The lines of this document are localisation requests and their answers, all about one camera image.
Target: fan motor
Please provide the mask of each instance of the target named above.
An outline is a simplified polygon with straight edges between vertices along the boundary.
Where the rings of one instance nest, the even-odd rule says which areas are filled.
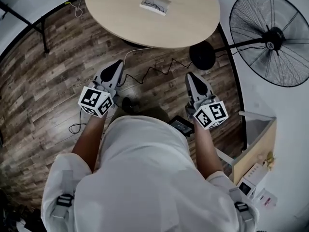
[[[272,51],[279,51],[283,41],[285,40],[283,32],[278,27],[268,29],[268,31],[262,35],[262,38],[266,44],[266,47]]]

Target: small device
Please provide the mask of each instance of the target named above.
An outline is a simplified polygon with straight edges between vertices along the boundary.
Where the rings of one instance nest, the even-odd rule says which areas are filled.
[[[180,116],[175,116],[169,124],[180,131],[185,137],[190,137],[194,133],[194,125]]]
[[[237,187],[247,196],[250,197],[255,191],[256,186],[245,178],[241,178]]]

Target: fan base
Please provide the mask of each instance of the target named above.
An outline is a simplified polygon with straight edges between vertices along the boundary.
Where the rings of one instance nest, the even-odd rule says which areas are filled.
[[[192,63],[203,71],[211,69],[216,62],[214,49],[207,41],[191,46],[189,54]]]
[[[122,39],[122,41],[123,41],[124,43],[126,43],[127,45],[132,46],[132,47],[136,47],[136,48],[140,48],[140,49],[147,48],[147,46],[140,45],[140,44],[135,44],[135,43],[132,43],[132,42],[130,42],[130,41],[126,41],[126,40],[124,40],[124,39]]]

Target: strap buckle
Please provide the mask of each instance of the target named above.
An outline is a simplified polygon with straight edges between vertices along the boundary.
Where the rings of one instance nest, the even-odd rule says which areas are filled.
[[[72,206],[72,200],[74,197],[70,194],[63,194],[60,195],[57,198],[57,205],[65,206],[65,207],[71,207]]]
[[[249,208],[247,206],[246,203],[242,203],[242,202],[236,202],[234,204],[235,208],[239,210],[239,212],[244,212],[244,211],[248,211]]]

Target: person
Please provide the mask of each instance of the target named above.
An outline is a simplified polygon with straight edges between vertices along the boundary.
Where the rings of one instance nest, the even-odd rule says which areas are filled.
[[[258,211],[223,173],[209,130],[194,121],[196,168],[175,128],[120,116],[94,173],[105,119],[91,116],[72,153],[56,157],[42,200],[48,232],[255,231]]]

